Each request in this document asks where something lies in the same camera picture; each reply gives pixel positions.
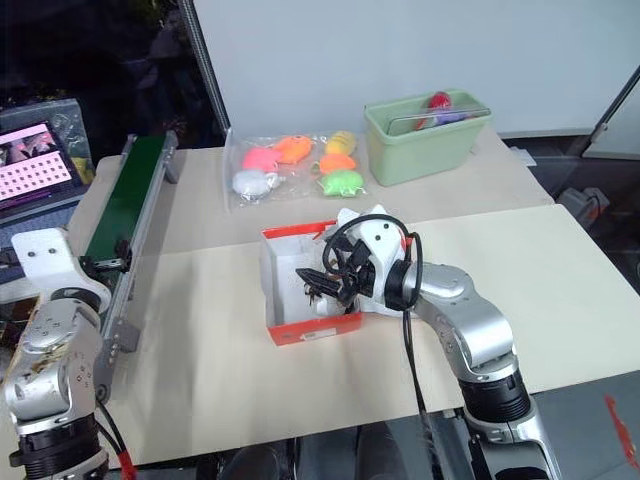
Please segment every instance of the wire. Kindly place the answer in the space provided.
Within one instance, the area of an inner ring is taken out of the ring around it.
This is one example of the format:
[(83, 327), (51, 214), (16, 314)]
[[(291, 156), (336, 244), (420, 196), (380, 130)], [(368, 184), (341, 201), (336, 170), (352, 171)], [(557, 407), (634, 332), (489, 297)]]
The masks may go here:
[(124, 439), (122, 438), (122, 435), (120, 435), (120, 430), (118, 430), (118, 427), (116, 426), (116, 422), (113, 421), (113, 417), (107, 410), (107, 407), (104, 406), (104, 403), (102, 403), (102, 401), (100, 401), (98, 397), (96, 397), (96, 403), (98, 404), (98, 408), (100, 408), (102, 415), (104, 415), (104, 418), (107, 420), (107, 423), (111, 427), (111, 430), (113, 431), (113, 434), (115, 435), (116, 440), (118, 441), (118, 446), (120, 447), (120, 451), (126, 452), (127, 446), (124, 443)]
[(411, 291), (411, 297), (409, 298), (409, 301), (403, 305), (404, 310), (402, 311), (402, 336), (404, 339), (404, 349), (407, 353), (407, 359), (409, 361), (409, 369), (411, 370), (411, 377), (413, 379), (413, 387), (416, 394), (416, 403), (418, 404), (418, 412), (420, 414), (420, 419), (422, 421), (429, 459), (431, 461), (431, 472), (435, 480), (441, 480), (444, 478), (444, 476), (442, 474), (440, 459), (438, 458), (438, 452), (436, 450), (435, 443), (433, 440), (433, 433), (431, 429), (431, 424), (429, 422), (429, 418), (427, 416), (427, 408), (425, 405), (424, 396), (422, 395), (420, 382), (418, 381), (416, 360), (413, 353), (413, 332), (411, 330), (411, 308), (418, 301), (418, 297), (420, 296), (420, 287), (422, 286), (423, 253), (422, 253), (422, 241), (420, 239), (420, 235), (418, 235), (417, 232), (409, 233), (409, 230), (407, 229), (406, 225), (402, 223), (400, 220), (398, 220), (397, 218), (392, 217), (391, 215), (386, 215), (381, 213), (361, 215), (342, 225), (327, 240), (327, 244), (325, 245), (324, 250), (322, 251), (322, 264), (324, 265), (324, 268), (327, 270), (327, 272), (333, 275), (345, 276), (345, 275), (353, 274), (353, 272), (349, 271), (344, 266), (344, 262), (341, 262), (340, 258), (338, 258), (338, 268), (334, 268), (329, 261), (329, 255), (333, 251), (336, 257), (338, 257), (337, 251), (335, 248), (335, 243), (338, 241), (338, 238), (340, 235), (343, 235), (347, 230), (354, 227), (355, 225), (358, 225), (360, 223), (363, 223), (369, 220), (384, 220), (389, 223), (393, 223), (400, 229), (400, 231), (404, 235), (404, 239), (406, 243), (406, 248), (404, 252), (405, 261), (408, 261), (408, 262), (411, 261), (411, 249), (413, 244), (415, 244), (416, 283), (415, 283), (415, 286), (413, 287), (413, 290)]
[(120, 449), (120, 445), (118, 445), (118, 442), (116, 442), (115, 439), (108, 432), (108, 430), (104, 428), (104, 425), (102, 425), (97, 420), (96, 420), (96, 424), (98, 425), (98, 430), (100, 431), (102, 436), (105, 438), (107, 442), (109, 442), (109, 445), (111, 445), (111, 448), (113, 448), (113, 451), (116, 452), (116, 455), (120, 455), (122, 453), (122, 450)]

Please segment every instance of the pink plush toy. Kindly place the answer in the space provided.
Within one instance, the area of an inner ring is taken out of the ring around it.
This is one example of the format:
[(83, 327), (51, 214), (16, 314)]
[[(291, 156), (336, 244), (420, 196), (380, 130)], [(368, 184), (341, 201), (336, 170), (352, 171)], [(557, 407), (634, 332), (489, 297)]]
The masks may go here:
[(262, 170), (265, 173), (278, 171), (278, 160), (282, 152), (266, 147), (253, 147), (244, 156), (244, 170)]

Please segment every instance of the small toy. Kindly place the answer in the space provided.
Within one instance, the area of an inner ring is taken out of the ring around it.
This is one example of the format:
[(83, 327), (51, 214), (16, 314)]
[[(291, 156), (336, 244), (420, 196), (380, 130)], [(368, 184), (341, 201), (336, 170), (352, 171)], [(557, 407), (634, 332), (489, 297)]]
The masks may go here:
[(277, 173), (262, 170), (240, 170), (233, 176), (233, 190), (242, 197), (255, 199), (269, 193), (282, 183)]
[(353, 170), (356, 168), (356, 162), (344, 153), (330, 153), (320, 159), (318, 167), (323, 175), (327, 175), (334, 170)]
[(311, 139), (303, 135), (284, 137), (273, 146), (273, 150), (282, 153), (278, 163), (296, 164), (311, 152)]
[(355, 197), (362, 190), (364, 180), (353, 170), (334, 170), (322, 177), (319, 183), (327, 196)]
[[(452, 102), (451, 97), (447, 92), (436, 92), (431, 98), (427, 101), (425, 108), (435, 108), (439, 110), (449, 110), (451, 108)], [(425, 127), (435, 127), (436, 125), (440, 125), (438, 122), (438, 117), (430, 117), (430, 118), (422, 118), (416, 122), (414, 130), (422, 130)]]
[(344, 155), (351, 155), (355, 148), (356, 136), (346, 130), (340, 130), (329, 137), (329, 141), (324, 147), (324, 153), (342, 153)]
[(244, 156), (243, 170), (262, 170), (263, 172), (278, 171), (278, 160), (282, 152), (267, 147), (253, 147)]

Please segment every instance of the table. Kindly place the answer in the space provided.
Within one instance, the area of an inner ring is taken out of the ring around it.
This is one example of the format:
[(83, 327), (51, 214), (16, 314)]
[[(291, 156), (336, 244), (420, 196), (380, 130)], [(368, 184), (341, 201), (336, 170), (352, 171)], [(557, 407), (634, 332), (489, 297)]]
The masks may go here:
[[(497, 137), (490, 145), (492, 136), (485, 130), (457, 170), (390, 189), (371, 185), (371, 198), (357, 202), (382, 201), (403, 220), (420, 220), (410, 228), (427, 259), (472, 275), (510, 319), (532, 392), (640, 368), (640, 298)], [(358, 332), (287, 347), (266, 332), (260, 229), (332, 218), (344, 203), (274, 202), (227, 215), (216, 158), (213, 149), (182, 154), (182, 178), (161, 191), (140, 265), (130, 319), (142, 336), (136, 353), (119, 358), (110, 402), (134, 462), (414, 414), (397, 320), (370, 315)], [(412, 191), (424, 208), (407, 205)], [(428, 408), (460, 406), (435, 335), (415, 322)], [(7, 424), (6, 411), (0, 417)], [(16, 438), (3, 426), (0, 451), (9, 452)], [(5, 456), (0, 471), (21, 475)]]

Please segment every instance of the red and white box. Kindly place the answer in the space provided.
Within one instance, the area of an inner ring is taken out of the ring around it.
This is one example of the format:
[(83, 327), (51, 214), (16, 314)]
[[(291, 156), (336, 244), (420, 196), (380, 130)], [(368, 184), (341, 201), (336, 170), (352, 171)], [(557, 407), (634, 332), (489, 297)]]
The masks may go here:
[(360, 328), (362, 313), (340, 314), (334, 299), (324, 298), (320, 315), (317, 299), (306, 293), (296, 268), (324, 271), (318, 237), (335, 221), (292, 225), (264, 230), (260, 251), (260, 277), (266, 297), (267, 329), (276, 345), (304, 342), (352, 332)]

